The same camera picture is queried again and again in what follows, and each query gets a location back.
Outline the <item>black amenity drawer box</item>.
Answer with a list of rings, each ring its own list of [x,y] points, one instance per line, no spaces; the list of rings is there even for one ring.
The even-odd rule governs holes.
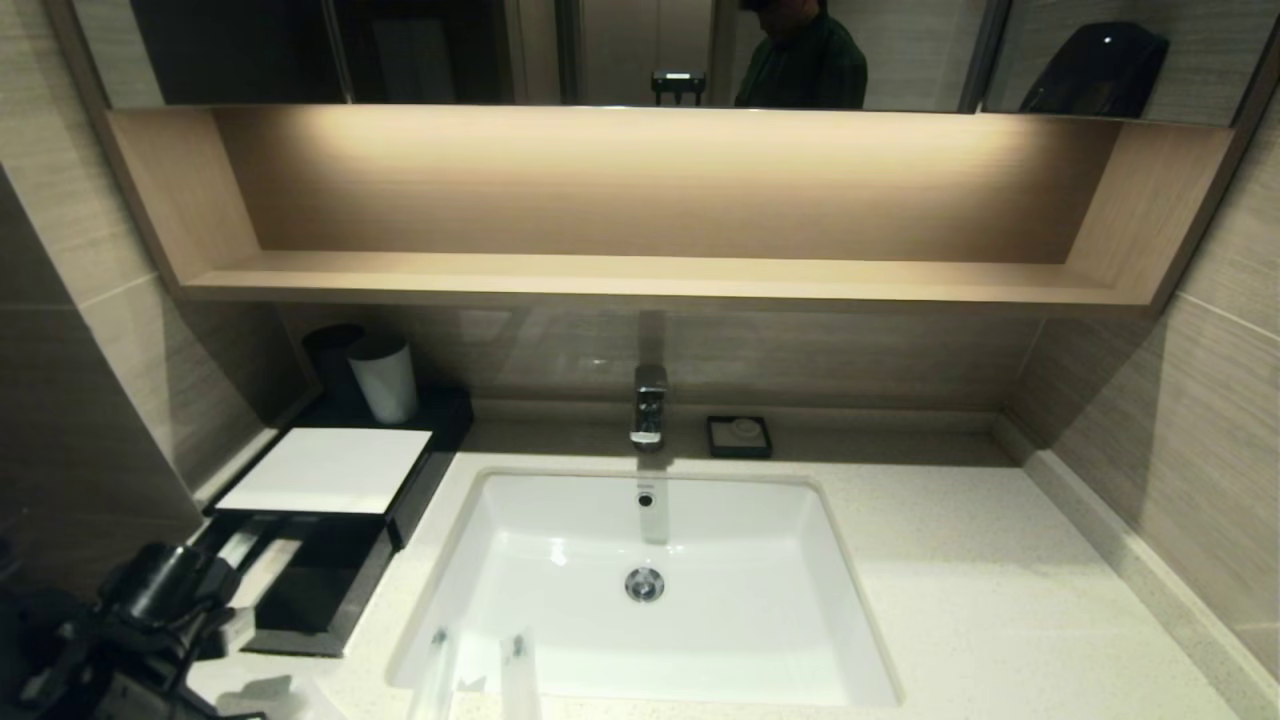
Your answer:
[[[462,391],[428,392],[399,425],[311,402],[206,503],[205,515],[376,518],[403,550],[474,421]]]

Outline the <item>white packaged amenity items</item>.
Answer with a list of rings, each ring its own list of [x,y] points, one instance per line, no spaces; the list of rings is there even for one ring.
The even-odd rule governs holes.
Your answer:
[[[268,544],[242,573],[230,606],[234,609],[255,607],[288,568],[302,543],[301,539],[276,538]]]

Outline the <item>black cup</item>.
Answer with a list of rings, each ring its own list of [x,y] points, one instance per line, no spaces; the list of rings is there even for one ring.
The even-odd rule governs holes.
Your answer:
[[[347,413],[361,414],[367,409],[348,359],[348,350],[365,336],[361,325],[343,323],[320,327],[302,338],[324,397]]]

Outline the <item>white cup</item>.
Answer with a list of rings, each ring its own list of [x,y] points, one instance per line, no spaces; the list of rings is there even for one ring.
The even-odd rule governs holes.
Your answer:
[[[419,413],[410,345],[399,334],[366,334],[346,352],[374,419],[401,425]]]

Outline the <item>chrome faucet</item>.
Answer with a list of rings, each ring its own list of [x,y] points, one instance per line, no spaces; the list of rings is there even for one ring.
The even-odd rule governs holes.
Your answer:
[[[639,452],[655,454],[664,447],[667,391],[668,377],[662,365],[643,364],[635,369],[634,410],[628,437]]]

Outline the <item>black soap dish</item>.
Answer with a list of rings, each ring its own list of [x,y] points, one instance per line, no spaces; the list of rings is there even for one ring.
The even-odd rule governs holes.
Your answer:
[[[763,441],[759,445],[745,445],[736,442],[728,430],[730,423],[740,416],[709,416],[707,419],[707,443],[712,457],[727,459],[769,459],[773,456],[773,445],[765,424],[760,416],[748,416],[758,420],[764,429]]]

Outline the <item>white sink basin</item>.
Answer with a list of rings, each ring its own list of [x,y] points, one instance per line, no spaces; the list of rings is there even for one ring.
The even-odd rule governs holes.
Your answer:
[[[653,603],[625,593],[654,568]],[[454,691],[500,694],[532,634],[540,696],[891,708],[897,683],[819,492],[803,482],[490,471],[468,496],[393,685],[433,633]]]

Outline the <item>light wooden wall shelf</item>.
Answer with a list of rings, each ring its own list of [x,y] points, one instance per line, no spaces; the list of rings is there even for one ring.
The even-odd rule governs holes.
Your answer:
[[[1243,128],[1000,114],[104,111],[182,299],[1160,313]]]

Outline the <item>wall mirror cabinet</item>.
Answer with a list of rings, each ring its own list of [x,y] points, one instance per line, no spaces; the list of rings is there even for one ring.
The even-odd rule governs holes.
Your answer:
[[[1230,126],[1280,0],[63,0],[113,109],[1019,113],[1080,26],[1170,49],[1143,117]]]

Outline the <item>black wall hair dryer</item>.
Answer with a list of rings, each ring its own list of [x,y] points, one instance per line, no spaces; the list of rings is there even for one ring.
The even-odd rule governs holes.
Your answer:
[[[1019,111],[1139,119],[1170,41],[1134,22],[1080,26],[1032,83]]]

